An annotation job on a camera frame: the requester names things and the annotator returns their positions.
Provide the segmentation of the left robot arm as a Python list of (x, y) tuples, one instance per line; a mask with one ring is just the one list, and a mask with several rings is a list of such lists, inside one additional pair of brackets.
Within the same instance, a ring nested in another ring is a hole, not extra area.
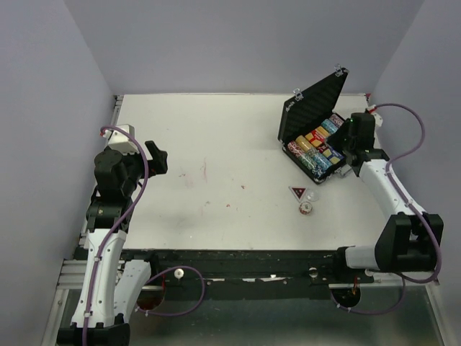
[(128, 345), (129, 319), (142, 287), (155, 283), (160, 268), (150, 258), (120, 264), (136, 200), (136, 188), (168, 170), (167, 152), (145, 143), (143, 159), (131, 141), (108, 145), (94, 159), (97, 185), (86, 212), (88, 253), (79, 302), (58, 345)]

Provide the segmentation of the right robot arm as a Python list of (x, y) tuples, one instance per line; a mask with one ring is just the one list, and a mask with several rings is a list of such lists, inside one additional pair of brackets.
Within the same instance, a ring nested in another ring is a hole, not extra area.
[(338, 260), (331, 265), (333, 277), (345, 283), (358, 269), (400, 275), (439, 269), (443, 221), (408, 196), (387, 154), (375, 148), (375, 117), (368, 112), (352, 114), (327, 143), (344, 156), (387, 219), (375, 244), (338, 249)]

